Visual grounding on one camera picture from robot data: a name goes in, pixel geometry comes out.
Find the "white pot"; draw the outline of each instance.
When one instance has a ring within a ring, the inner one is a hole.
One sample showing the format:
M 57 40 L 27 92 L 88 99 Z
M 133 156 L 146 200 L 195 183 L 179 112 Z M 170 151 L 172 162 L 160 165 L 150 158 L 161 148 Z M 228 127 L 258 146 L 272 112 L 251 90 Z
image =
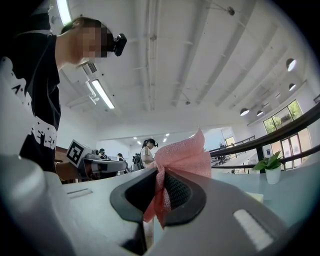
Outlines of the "white pot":
M 277 184 L 280 180 L 280 174 L 281 174 L 281 165 L 272 170 L 265 169 L 265 174 L 266 174 L 266 180 L 268 181 L 269 184 Z

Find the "desk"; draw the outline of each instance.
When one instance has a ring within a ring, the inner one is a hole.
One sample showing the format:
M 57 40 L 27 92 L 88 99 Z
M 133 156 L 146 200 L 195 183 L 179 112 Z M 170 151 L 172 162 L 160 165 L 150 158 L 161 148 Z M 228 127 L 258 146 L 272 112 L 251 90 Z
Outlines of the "desk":
M 245 192 L 263 194 L 263 204 L 288 227 L 306 218 L 320 192 L 320 163 L 281 172 L 280 181 L 270 185 L 266 174 L 214 173 L 213 179 L 229 183 Z

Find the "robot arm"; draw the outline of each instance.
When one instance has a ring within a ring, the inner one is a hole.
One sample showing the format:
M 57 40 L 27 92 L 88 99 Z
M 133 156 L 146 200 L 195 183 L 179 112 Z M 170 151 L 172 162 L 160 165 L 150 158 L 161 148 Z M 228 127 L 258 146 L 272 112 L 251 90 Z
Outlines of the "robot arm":
M 117 173 L 127 169 L 125 161 L 112 161 L 101 159 L 96 149 L 73 140 L 67 150 L 66 157 L 74 165 L 81 179 L 103 179 L 105 174 Z

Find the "pink mesh cloth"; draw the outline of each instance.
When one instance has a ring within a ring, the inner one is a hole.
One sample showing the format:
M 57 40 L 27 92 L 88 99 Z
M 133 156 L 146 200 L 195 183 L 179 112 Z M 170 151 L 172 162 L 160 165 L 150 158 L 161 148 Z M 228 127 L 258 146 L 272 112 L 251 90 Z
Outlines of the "pink mesh cloth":
M 211 157 L 204 151 L 205 137 L 201 129 L 188 139 L 160 148 L 154 162 L 148 168 L 157 167 L 155 195 L 143 215 L 149 222 L 156 215 L 163 227 L 164 217 L 171 211 L 170 198 L 164 187 L 165 169 L 177 174 L 180 171 L 194 173 L 211 178 Z

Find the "potted plant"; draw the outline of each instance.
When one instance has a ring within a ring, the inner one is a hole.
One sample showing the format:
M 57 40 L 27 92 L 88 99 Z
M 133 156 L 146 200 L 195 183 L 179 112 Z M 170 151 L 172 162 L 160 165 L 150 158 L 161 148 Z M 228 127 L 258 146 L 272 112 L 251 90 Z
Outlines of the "potted plant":
M 281 174 L 281 162 L 279 157 L 280 151 L 272 155 L 270 158 L 264 158 L 258 162 L 253 169 L 260 171 L 265 169 L 266 180 L 269 184 L 277 184 Z

